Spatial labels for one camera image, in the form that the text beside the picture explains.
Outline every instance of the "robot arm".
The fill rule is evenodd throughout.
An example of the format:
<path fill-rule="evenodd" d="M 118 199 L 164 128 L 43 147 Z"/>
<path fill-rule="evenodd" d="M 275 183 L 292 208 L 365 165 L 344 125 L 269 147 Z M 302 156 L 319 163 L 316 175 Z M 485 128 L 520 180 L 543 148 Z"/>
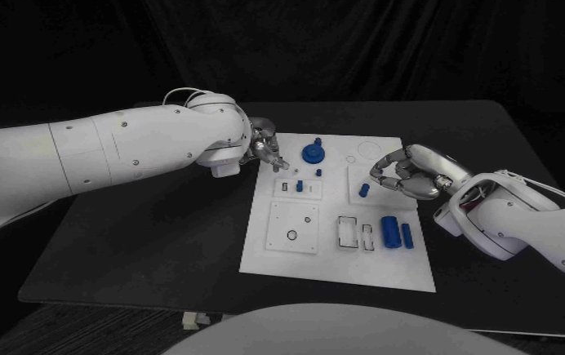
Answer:
<path fill-rule="evenodd" d="M 396 162 L 399 179 L 381 169 Z M 565 210 L 507 171 L 472 173 L 437 151 L 413 144 L 393 151 L 370 169 L 371 180 L 406 196 L 430 200 L 445 191 L 449 201 L 433 220 L 456 237 L 463 234 L 489 256 L 507 260 L 531 245 L 565 272 Z M 565 196 L 559 190 L 541 186 Z"/>
<path fill-rule="evenodd" d="M 45 202 L 159 175 L 195 162 L 213 177 L 253 158 L 286 169 L 273 124 L 247 119 L 221 94 L 0 130 L 0 225 Z"/>

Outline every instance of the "blue cylinder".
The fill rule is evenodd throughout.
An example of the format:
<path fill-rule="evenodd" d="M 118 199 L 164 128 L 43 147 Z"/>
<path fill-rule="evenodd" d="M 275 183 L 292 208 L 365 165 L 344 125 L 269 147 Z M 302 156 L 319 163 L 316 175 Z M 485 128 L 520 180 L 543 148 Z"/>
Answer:
<path fill-rule="evenodd" d="M 401 246 L 400 230 L 397 228 L 397 221 L 394 216 L 383 216 L 380 219 L 381 225 L 381 240 L 384 241 L 384 247 L 394 249 Z"/>
<path fill-rule="evenodd" d="M 321 148 L 321 139 L 316 137 L 314 144 L 308 144 L 302 149 L 302 159 L 311 165 L 315 165 L 324 160 L 325 151 Z"/>
<path fill-rule="evenodd" d="M 368 184 L 363 184 L 361 190 L 358 191 L 358 196 L 360 197 L 367 197 L 368 188 L 370 188 Z"/>
<path fill-rule="evenodd" d="M 401 230 L 403 246 L 406 247 L 406 249 L 413 249 L 412 233 L 409 231 L 407 223 L 401 223 L 400 230 Z"/>

